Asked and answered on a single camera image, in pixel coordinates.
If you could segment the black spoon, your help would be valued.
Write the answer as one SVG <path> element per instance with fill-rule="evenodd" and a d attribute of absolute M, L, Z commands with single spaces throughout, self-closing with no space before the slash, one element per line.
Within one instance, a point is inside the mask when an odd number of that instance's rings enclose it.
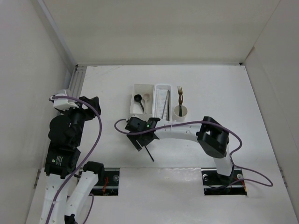
<path fill-rule="evenodd" d="M 144 106 L 142 104 L 142 96 L 140 94 L 134 95 L 134 101 L 140 105 L 142 111 L 144 112 Z"/>

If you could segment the cream wooden spoon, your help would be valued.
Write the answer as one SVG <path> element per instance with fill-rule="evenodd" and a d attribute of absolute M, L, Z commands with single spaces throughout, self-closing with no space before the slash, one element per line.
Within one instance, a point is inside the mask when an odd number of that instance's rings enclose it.
<path fill-rule="evenodd" d="M 150 95 L 145 93 L 142 98 L 144 100 L 144 113 L 147 114 L 149 109 Z"/>

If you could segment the dark thin chopstick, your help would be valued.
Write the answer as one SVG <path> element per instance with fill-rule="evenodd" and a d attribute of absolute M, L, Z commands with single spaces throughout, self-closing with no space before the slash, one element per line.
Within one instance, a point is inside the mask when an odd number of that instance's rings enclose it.
<path fill-rule="evenodd" d="M 151 155 L 151 153 L 149 152 L 148 148 L 146 146 L 144 146 L 144 148 L 146 149 L 146 151 L 147 151 L 148 155 L 150 156 L 151 160 L 153 162 L 155 162 L 155 160 L 154 160 L 153 156 Z"/>

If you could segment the brown wooden fork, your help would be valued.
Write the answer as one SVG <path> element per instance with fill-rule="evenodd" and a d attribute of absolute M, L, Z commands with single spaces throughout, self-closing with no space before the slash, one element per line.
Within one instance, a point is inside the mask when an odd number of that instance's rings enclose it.
<path fill-rule="evenodd" d="M 182 117 L 183 116 L 183 113 L 182 113 L 183 96 L 182 95 L 179 97 L 178 103 L 179 103 L 179 116 Z"/>

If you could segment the gold fork black handle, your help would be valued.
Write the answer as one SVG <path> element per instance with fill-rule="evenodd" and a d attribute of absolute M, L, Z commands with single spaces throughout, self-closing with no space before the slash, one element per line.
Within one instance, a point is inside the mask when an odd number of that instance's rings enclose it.
<path fill-rule="evenodd" d="M 178 86 L 178 104 L 179 104 L 179 116 L 182 117 L 182 103 L 183 103 L 183 89 L 181 86 Z"/>

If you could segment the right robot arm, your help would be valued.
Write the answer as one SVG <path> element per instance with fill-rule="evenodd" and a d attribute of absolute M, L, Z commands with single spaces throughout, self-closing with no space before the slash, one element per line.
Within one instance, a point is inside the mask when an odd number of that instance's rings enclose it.
<path fill-rule="evenodd" d="M 203 151 L 214 159 L 216 178 L 226 184 L 234 177 L 234 166 L 229 158 L 229 133 L 219 126 L 211 117 L 205 116 L 204 124 L 183 124 L 160 118 L 149 118 L 147 121 L 131 117 L 125 129 L 127 137 L 134 147 L 140 151 L 153 140 L 181 139 L 199 143 Z"/>

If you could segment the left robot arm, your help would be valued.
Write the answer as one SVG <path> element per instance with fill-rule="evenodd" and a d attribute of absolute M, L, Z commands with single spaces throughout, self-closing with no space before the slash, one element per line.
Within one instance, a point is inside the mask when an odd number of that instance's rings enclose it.
<path fill-rule="evenodd" d="M 103 183 L 102 163 L 78 163 L 84 124 L 100 118 L 99 98 L 74 98 L 65 93 L 50 97 L 60 112 L 50 122 L 50 144 L 44 171 L 45 197 L 40 217 L 41 224 L 75 224 L 83 205 L 95 185 Z"/>

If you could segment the white square box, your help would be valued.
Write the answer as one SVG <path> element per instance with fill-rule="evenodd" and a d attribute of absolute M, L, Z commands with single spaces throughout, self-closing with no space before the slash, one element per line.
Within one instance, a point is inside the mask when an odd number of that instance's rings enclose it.
<path fill-rule="evenodd" d="M 154 85 L 153 84 L 134 84 L 132 90 L 130 115 L 147 119 L 154 116 Z"/>

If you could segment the white perforated basket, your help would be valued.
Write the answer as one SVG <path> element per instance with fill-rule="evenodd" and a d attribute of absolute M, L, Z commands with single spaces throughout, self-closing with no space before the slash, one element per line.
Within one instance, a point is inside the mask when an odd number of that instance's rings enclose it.
<path fill-rule="evenodd" d="M 172 93 L 171 85 L 169 84 L 156 84 L 154 88 L 154 110 L 153 117 L 162 119 L 164 102 L 167 91 Z"/>

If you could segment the cream paper cup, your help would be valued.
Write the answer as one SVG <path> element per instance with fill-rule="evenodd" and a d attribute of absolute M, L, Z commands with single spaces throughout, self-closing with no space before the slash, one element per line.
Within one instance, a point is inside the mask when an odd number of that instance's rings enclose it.
<path fill-rule="evenodd" d="M 184 122 L 187 117 L 187 114 L 188 114 L 188 110 L 184 105 L 182 106 L 177 105 L 173 109 L 172 119 L 173 121 Z"/>

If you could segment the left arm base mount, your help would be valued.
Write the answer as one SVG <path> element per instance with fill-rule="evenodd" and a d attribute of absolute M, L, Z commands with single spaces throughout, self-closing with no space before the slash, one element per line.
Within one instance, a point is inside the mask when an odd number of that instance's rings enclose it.
<path fill-rule="evenodd" d="M 106 168 L 103 179 L 91 190 L 94 196 L 118 196 L 120 182 L 119 168 Z"/>

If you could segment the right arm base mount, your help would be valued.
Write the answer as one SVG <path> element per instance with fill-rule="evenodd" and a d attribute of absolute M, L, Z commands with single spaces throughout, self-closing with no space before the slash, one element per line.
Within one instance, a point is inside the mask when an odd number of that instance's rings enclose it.
<path fill-rule="evenodd" d="M 218 174 L 216 168 L 202 168 L 201 174 L 203 191 L 206 196 L 247 195 L 240 168 L 235 168 L 231 176 Z"/>

